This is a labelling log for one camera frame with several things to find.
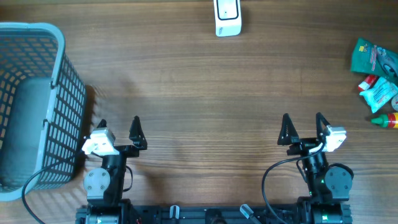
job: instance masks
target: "green bottle cap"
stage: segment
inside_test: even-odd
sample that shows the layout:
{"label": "green bottle cap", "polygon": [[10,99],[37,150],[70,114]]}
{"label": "green bottle cap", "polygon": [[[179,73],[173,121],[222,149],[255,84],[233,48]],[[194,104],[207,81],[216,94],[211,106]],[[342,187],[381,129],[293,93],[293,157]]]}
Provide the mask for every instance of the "green bottle cap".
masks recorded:
{"label": "green bottle cap", "polygon": [[388,127],[388,116],[386,114],[380,115],[378,118],[373,118],[371,120],[372,124],[378,124],[382,128]]}

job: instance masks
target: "black cable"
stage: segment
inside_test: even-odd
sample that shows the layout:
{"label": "black cable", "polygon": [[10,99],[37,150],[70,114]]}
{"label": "black cable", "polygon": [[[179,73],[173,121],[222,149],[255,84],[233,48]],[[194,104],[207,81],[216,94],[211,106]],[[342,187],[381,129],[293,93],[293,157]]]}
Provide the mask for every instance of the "black cable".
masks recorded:
{"label": "black cable", "polygon": [[322,152],[322,150],[323,150],[324,147],[325,147],[325,143],[324,143],[324,141],[323,141],[323,142],[322,142],[321,148],[320,148],[317,152],[315,152],[315,153],[313,153],[313,154],[310,154],[310,155],[307,155],[307,156],[300,156],[300,157],[296,157],[296,158],[291,158],[291,159],[285,159],[285,160],[283,160],[283,161],[279,161],[279,162],[275,163],[274,165],[270,166],[270,167],[266,170],[266,172],[264,173],[264,175],[262,176],[262,184],[261,184],[262,197],[264,198],[264,201],[266,202],[266,205],[267,205],[269,211],[270,211],[280,222],[282,222],[283,224],[288,224],[288,223],[285,222],[283,219],[281,219],[281,218],[278,217],[278,215],[276,214],[276,212],[274,211],[274,209],[272,209],[271,205],[269,204],[269,202],[268,202],[268,200],[267,200],[267,196],[266,196],[266,177],[267,177],[267,174],[268,174],[269,171],[271,171],[273,168],[275,168],[275,167],[277,167],[277,166],[279,166],[279,165],[281,165],[281,164],[284,164],[284,163],[286,163],[286,162],[300,161],[300,160],[303,160],[303,159],[308,159],[309,157],[316,156],[316,155],[318,155],[319,153]]}
{"label": "black cable", "polygon": [[96,153],[94,153],[94,152],[91,152],[91,154],[94,155],[94,156],[96,156],[96,157],[99,157],[99,158],[101,158],[101,159],[104,158],[104,157],[102,157],[102,156],[100,156],[100,155],[98,155],[98,154],[96,154]]}
{"label": "black cable", "polygon": [[68,158],[66,158],[66,159],[62,159],[62,160],[60,160],[60,161],[58,161],[58,162],[56,162],[56,163],[54,163],[54,164],[51,164],[51,165],[48,165],[48,166],[44,167],[43,169],[37,171],[35,174],[33,174],[31,177],[29,177],[29,179],[28,179],[28,180],[26,181],[26,183],[24,184],[24,186],[23,186],[23,188],[22,188],[22,203],[24,203],[24,206],[25,206],[26,210],[29,212],[30,215],[32,215],[32,217],[33,217],[38,223],[40,223],[40,224],[45,224],[41,219],[39,219],[39,218],[37,217],[37,215],[36,215],[35,213],[33,213],[32,209],[30,209],[29,205],[28,205],[27,202],[26,202],[25,191],[26,191],[27,186],[28,186],[29,183],[30,183],[36,176],[38,176],[39,174],[43,173],[44,171],[46,171],[46,170],[48,170],[48,169],[50,169],[50,168],[52,168],[52,167],[57,166],[57,165],[59,165],[59,164],[61,164],[61,163],[63,163],[63,162],[69,161],[70,159],[73,159],[73,158],[79,156],[82,152],[83,152],[83,151],[77,152],[77,153],[74,154],[73,156],[70,156],[70,157],[68,157]]}
{"label": "black cable", "polygon": [[307,183],[307,178],[305,177],[305,175],[304,175],[304,173],[303,173],[303,170],[301,169],[301,167],[300,167],[300,165],[299,165],[299,162],[300,162],[300,160],[297,160],[297,161],[296,161],[297,169],[298,169],[298,171],[300,172],[301,176],[303,177],[304,182]]}
{"label": "black cable", "polygon": [[132,187],[132,170],[131,170],[131,168],[129,166],[126,166],[126,168],[130,171],[130,174],[131,174],[131,184],[130,184],[130,187],[124,189],[123,192],[129,191],[131,189],[131,187]]}

